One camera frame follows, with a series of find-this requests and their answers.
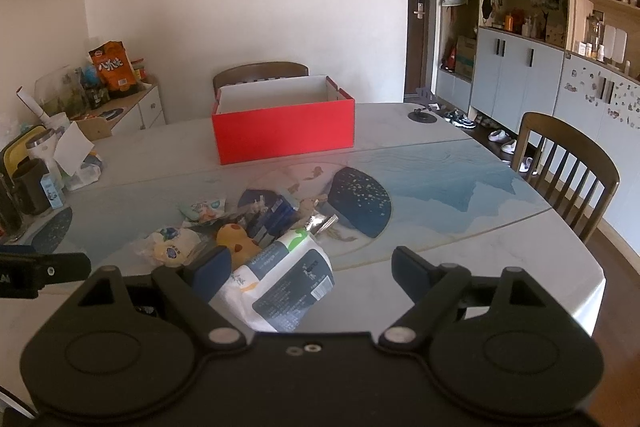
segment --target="cardboard box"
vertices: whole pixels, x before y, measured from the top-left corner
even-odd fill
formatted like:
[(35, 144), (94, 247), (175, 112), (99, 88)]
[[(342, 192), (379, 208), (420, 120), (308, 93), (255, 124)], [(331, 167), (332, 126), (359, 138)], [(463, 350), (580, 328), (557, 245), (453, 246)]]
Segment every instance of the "cardboard box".
[(474, 76), (474, 62), (476, 61), (477, 41), (467, 37), (458, 37), (456, 47), (456, 73), (472, 78)]
[(353, 147), (355, 100), (328, 76), (225, 86), (211, 117), (220, 163)]

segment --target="cup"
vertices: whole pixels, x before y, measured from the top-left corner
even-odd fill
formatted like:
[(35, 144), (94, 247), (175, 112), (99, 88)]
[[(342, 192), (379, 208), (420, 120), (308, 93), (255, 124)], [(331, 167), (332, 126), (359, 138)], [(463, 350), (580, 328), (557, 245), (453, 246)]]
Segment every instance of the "cup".
[(30, 216), (39, 216), (51, 208), (49, 198), (40, 182), (45, 174), (49, 174), (47, 164), (39, 158), (28, 160), (18, 167), (12, 179), (20, 209)]

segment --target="wooden chair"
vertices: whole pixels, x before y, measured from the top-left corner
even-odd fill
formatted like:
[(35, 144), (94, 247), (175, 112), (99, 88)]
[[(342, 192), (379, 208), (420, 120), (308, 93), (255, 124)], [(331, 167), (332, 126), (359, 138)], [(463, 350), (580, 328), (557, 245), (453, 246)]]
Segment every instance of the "wooden chair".
[[(616, 190), (618, 190), (618, 185), (620, 184), (618, 169), (616, 169), (616, 166), (607, 153), (604, 152), (596, 142), (574, 127), (571, 127), (562, 120), (558, 120), (558, 118), (547, 116), (546, 114), (528, 112), (522, 118), (520, 135), (518, 136), (518, 146), (513, 155), (513, 162), (511, 163), (511, 168), (516, 172), (520, 171), (520, 164), (525, 156), (527, 143), (529, 142), (529, 134), (532, 131), (540, 134), (542, 139), (536, 149), (529, 172), (526, 175), (526, 181), (532, 185), (549, 204), (553, 205), (554, 210), (562, 216), (562, 219), (574, 230), (580, 240), (586, 243), (602, 219)], [(547, 141), (552, 142), (553, 147), (551, 147), (549, 151), (542, 171), (540, 171), (538, 175), (534, 175), (535, 167), (540, 163), (543, 147)], [(565, 152), (562, 160), (558, 164), (556, 173), (549, 182), (546, 178), (554, 161), (554, 157), (556, 156), (556, 152), (558, 152), (558, 147), (564, 149)], [(564, 182), (561, 182), (560, 177), (570, 155), (575, 157), (575, 162), (569, 172), (569, 176)], [(574, 177), (581, 164), (584, 164), (586, 170), (573, 196), (569, 199), (567, 193), (571, 188)], [(577, 209), (576, 203), (579, 203), (578, 198), (580, 198), (580, 194), (585, 188), (585, 183), (590, 173), (593, 173), (595, 180), (591, 188), (589, 188), (584, 201), (582, 201), (580, 207)], [(604, 190), (598, 198), (591, 215), (586, 216), (585, 210), (591, 198), (593, 198), (598, 182), (602, 184)], [(552, 201), (555, 192), (559, 193), (556, 194), (556, 200)], [(562, 203), (566, 204), (564, 209), (562, 209)], [(582, 224), (584, 224), (582, 230), (578, 233), (577, 229), (579, 225)]]
[(238, 66), (217, 74), (213, 78), (213, 87), (217, 93), (223, 86), (269, 80), (270, 78), (295, 78), (308, 76), (308, 74), (309, 69), (306, 66), (295, 62), (260, 62)]

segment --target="dining table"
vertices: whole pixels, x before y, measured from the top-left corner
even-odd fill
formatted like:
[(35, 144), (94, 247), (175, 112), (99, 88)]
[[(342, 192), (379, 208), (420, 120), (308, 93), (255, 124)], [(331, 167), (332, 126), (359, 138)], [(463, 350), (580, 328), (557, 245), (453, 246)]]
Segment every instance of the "dining table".
[[(141, 275), (155, 268), (141, 252), (144, 238), (180, 227), (182, 206), (223, 198), (232, 210), (258, 193), (283, 190), (332, 203), (343, 190), (349, 204), (340, 211), (349, 226), (338, 221), (318, 238), (335, 285), (296, 331), (369, 331), (376, 339), (413, 306), (391, 272), (393, 251), (404, 246), (431, 264), (459, 264), (478, 276), (521, 267), (593, 333), (606, 280), (589, 250), (544, 198), (469, 134), (436, 115), (432, 123), (410, 119), (418, 107), (356, 104), (353, 148), (232, 165), (220, 165), (210, 119), (97, 141), (100, 179), (70, 193), (65, 208), (22, 241), (41, 253), (84, 252), (94, 270), (114, 265), (123, 275)], [(20, 354), (79, 284), (0, 303), (0, 386), (27, 404)], [(210, 305), (247, 330), (221, 299)]]

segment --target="yellow plush toy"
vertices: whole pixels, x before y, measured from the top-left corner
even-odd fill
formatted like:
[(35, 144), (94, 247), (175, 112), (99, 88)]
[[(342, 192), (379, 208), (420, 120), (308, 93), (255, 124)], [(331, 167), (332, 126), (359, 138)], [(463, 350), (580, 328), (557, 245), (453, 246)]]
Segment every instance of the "yellow plush toy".
[(251, 261), (262, 248), (246, 235), (240, 225), (225, 225), (218, 231), (216, 241), (219, 246), (227, 247), (231, 252), (231, 270), (235, 271)]

